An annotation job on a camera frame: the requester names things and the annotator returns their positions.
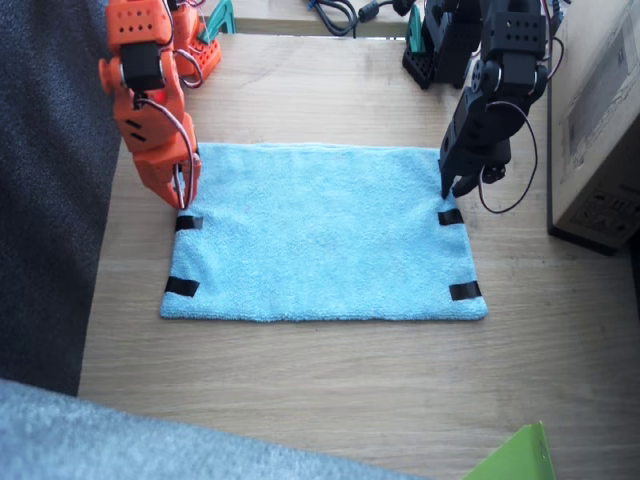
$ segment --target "gray carpet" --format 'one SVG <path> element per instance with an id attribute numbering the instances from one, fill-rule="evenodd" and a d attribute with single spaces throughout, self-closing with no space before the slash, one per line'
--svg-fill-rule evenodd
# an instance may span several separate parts
<path id="1" fill-rule="evenodd" d="M 0 380 L 4 480 L 403 480 L 337 457 L 137 417 Z"/>
<path id="2" fill-rule="evenodd" d="M 105 4 L 0 2 L 0 377 L 69 394 L 120 142 Z"/>

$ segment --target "light blue towel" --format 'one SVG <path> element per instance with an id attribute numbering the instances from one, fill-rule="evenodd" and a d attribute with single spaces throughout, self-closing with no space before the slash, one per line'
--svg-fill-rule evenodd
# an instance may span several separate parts
<path id="1" fill-rule="evenodd" d="M 450 287 L 476 272 L 464 224 L 439 222 L 456 204 L 440 195 L 437 150 L 201 144 L 200 153 L 198 197 L 178 223 L 202 228 L 176 232 L 163 317 L 487 315 L 481 296 L 453 299 Z"/>

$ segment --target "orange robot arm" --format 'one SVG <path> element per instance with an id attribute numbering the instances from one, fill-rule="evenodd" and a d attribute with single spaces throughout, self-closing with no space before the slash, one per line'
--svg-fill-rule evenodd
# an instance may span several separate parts
<path id="1" fill-rule="evenodd" d="M 113 58 L 100 60 L 102 87 L 114 94 L 114 117 L 142 183 L 178 209 L 196 197 L 202 168 L 180 82 L 200 86 L 221 58 L 217 41 L 197 39 L 204 28 L 187 2 L 110 0 L 107 6 Z M 181 78 L 192 75 L 200 77 L 196 83 Z"/>

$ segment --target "wooden table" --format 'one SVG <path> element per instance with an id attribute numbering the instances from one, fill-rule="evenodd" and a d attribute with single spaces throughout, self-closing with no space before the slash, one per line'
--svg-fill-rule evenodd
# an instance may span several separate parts
<path id="1" fill-rule="evenodd" d="M 438 147 L 459 92 L 422 92 L 403 42 L 236 35 L 188 93 L 202 142 Z M 477 323 L 170 321 L 159 318 L 175 212 L 121 151 L 80 395 L 437 479 L 460 478 L 523 424 L 545 422 L 558 478 L 637 478 L 640 328 L 629 257 L 546 233 L 541 165 L 514 212 L 460 200 L 490 315 Z M 505 206 L 530 174 L 513 141 Z"/>

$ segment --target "green paper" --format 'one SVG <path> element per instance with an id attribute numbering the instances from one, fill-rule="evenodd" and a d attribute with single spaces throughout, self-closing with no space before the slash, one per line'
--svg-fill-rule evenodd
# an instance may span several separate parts
<path id="1" fill-rule="evenodd" d="M 555 480 L 542 422 L 526 425 L 464 480 Z"/>

